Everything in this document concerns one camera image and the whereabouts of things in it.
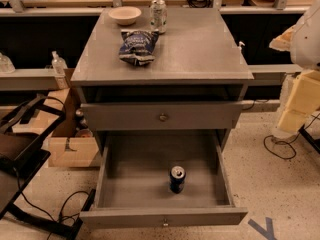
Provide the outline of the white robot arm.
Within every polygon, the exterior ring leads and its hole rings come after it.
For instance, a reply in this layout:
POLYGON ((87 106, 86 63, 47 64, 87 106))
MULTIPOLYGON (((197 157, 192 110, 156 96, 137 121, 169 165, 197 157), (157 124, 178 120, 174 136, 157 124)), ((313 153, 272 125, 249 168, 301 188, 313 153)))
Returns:
POLYGON ((320 0, 316 0, 269 47, 288 51, 301 72, 288 83, 284 81, 272 135, 287 139, 296 135, 307 119, 320 108, 320 0))

